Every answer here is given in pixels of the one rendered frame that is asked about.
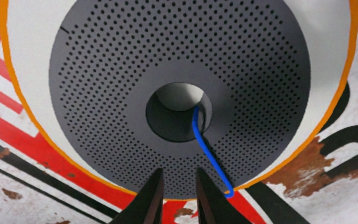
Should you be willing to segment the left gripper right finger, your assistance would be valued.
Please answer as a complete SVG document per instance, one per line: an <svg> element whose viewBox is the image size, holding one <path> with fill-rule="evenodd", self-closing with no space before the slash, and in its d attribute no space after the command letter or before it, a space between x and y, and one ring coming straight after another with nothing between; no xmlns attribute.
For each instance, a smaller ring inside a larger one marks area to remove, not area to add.
<svg viewBox="0 0 358 224"><path fill-rule="evenodd" d="M199 224L253 224L228 201L201 167L196 171L196 195Z"/></svg>

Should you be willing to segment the blue wire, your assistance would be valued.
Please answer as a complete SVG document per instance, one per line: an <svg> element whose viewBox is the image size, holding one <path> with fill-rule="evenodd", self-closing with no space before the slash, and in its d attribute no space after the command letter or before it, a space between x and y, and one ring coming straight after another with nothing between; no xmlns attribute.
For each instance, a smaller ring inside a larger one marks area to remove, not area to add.
<svg viewBox="0 0 358 224"><path fill-rule="evenodd" d="M199 107L196 106L195 110L194 110L194 116L193 116L193 122L192 122L196 139L230 191L229 193L223 193L224 196L226 198L231 198L234 196L235 191L201 137L201 134L200 134L200 131L198 128L198 113L199 113Z"/></svg>

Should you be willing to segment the orange painted ring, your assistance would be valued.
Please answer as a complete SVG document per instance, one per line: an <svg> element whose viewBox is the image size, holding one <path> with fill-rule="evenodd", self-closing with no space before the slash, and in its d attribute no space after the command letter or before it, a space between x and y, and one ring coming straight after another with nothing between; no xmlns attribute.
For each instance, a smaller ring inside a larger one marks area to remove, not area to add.
<svg viewBox="0 0 358 224"><path fill-rule="evenodd" d="M87 171L86 169L84 169L83 167L81 167L80 165L78 165L75 161L73 161L69 156L67 156L53 141L52 139L47 135L47 133L43 130L43 128L40 126L40 124L38 123L38 121L36 120L36 118L34 117L33 113L31 112L23 94L22 91L19 87L15 72L14 72L14 68L12 65L12 61L11 61L11 56L10 56L10 50L9 50L9 44L8 44L8 35L7 35L7 4L8 4L8 0L0 0L0 43L1 43L1 49L2 49L2 54L3 54L3 58L4 58L4 62L5 62L5 66L11 81L11 84L13 86L13 89L24 109L24 111L26 112L27 116L29 117L29 119L31 120L31 122L33 123L33 125L36 127L36 129L39 131L39 133L44 137L44 139L64 158L66 159L70 164L72 164L74 167L76 167L77 169L79 169L81 172L85 173L86 175L88 175L89 177L95 179L96 181L107 185L113 189L119 190L121 192L127 193L127 194L131 194L136 196L137 193L123 189L121 187L115 186L109 182L106 182L104 180L102 180L101 178L93 175L92 173L90 173L89 171ZM237 187L234 189L234 191L239 191L242 190L244 188L247 188L253 184L258 183L259 181L267 178L268 176L272 175L273 173L275 173L276 171L278 171L279 169L281 169L283 166L285 166L287 163L289 163L293 158L295 158L312 140L313 138L318 134L318 132L321 130L321 128L324 126L324 124L326 123L326 121L328 120L328 118L330 117L330 115L332 114L334 108L336 107L342 93L343 90L346 86L347 80L349 78L351 69L352 69L352 65L353 65L353 61L354 61L354 57L355 57L355 53L356 53L356 48L357 48L357 42L358 42L358 0L350 0L350 7L351 7L351 32L350 32L350 42L349 42L349 49L348 49L348 55L347 55L347 60L346 60L346 64L345 64L345 68L343 71L343 75L341 78L341 81L339 83L338 89L335 93L335 96L329 106L329 108L327 109L325 115L323 116L323 118L321 119L321 121L319 122L319 124L317 125L317 127L314 129L314 131L310 134L310 136L305 140L305 142L292 154L290 155L286 160L284 160L281 164L279 164L277 167L275 167L274 169L272 169L271 171L269 171L268 173L264 174L263 176L245 184L242 185L240 187Z"/></svg>

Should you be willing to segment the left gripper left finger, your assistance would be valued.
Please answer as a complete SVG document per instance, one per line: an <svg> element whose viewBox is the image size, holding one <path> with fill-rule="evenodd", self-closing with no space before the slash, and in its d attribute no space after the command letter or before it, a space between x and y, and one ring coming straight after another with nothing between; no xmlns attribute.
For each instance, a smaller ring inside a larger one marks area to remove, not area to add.
<svg viewBox="0 0 358 224"><path fill-rule="evenodd" d="M108 224L162 224L163 168L157 168L133 200Z"/></svg>

